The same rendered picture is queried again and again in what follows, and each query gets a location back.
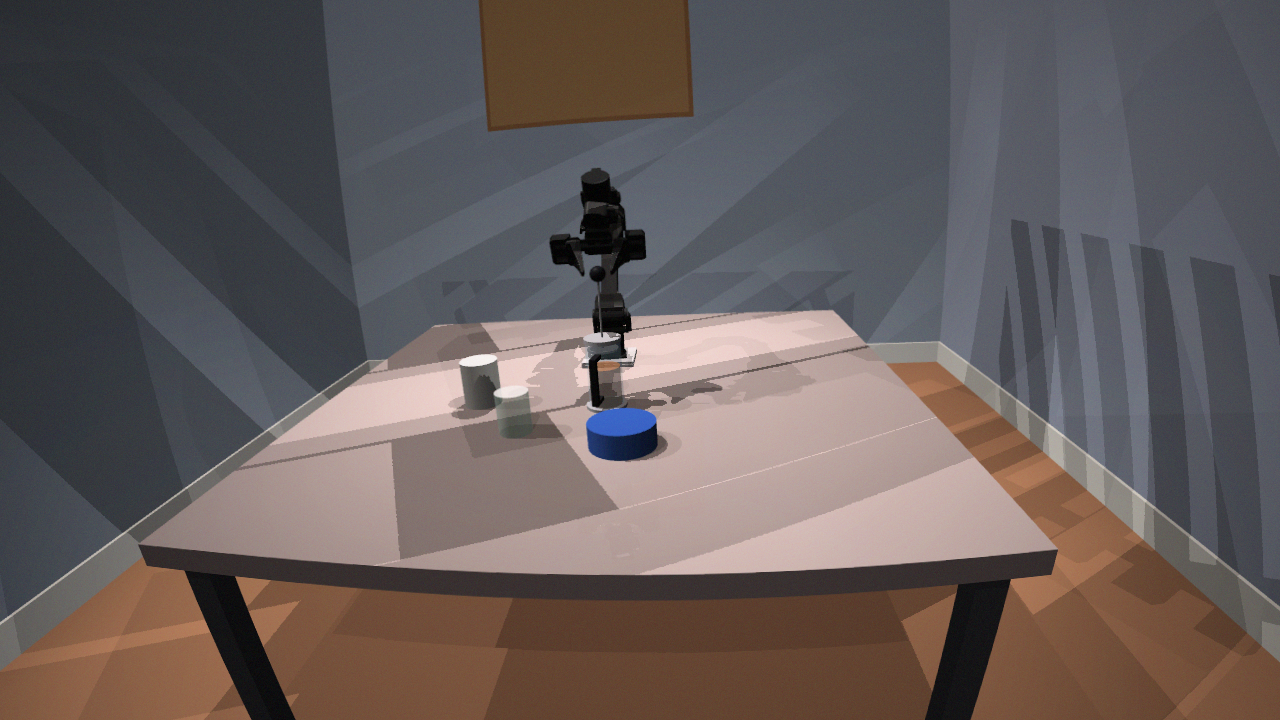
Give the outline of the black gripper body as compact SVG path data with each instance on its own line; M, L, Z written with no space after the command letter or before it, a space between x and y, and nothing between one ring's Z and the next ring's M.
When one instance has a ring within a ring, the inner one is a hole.
M613 224L609 225L609 237L605 237L605 232L602 229L588 228L585 231L585 240L580 240L585 254L600 255L612 252ZM625 237L628 238L630 260L644 260L646 258L645 232L643 229L625 231ZM570 234L550 236L550 256L556 265L570 264L564 247L567 241L579 241L579 237L570 237Z

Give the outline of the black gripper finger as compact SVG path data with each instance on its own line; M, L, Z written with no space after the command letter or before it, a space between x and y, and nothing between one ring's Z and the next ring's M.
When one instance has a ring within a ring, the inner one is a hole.
M630 263L628 238L614 237L611 256L611 275L613 275L614 272L617 272L625 263Z
M584 277L584 263L582 263L582 249L579 241L567 241L564 243L570 266L576 266Z

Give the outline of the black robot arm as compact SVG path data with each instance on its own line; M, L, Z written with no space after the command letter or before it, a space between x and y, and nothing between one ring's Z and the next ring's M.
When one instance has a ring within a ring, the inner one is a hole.
M580 197L584 214L580 234L588 228L593 228L604 231L605 237L609 237L609 224L613 224L613 238L623 237L623 231L626 231L625 208L620 205L618 190L611 186L609 173L602 170L602 168L591 168L590 172L581 176L581 179L582 191L580 191ZM611 275L611 256L612 252L602 254L602 268L605 270L600 292L602 329L603 332L621 334L621 357L627 357L625 333L632 331L631 314L625 307L622 293L618 292L618 270ZM593 309L593 329L594 333L602 332L598 293L595 297L595 309Z

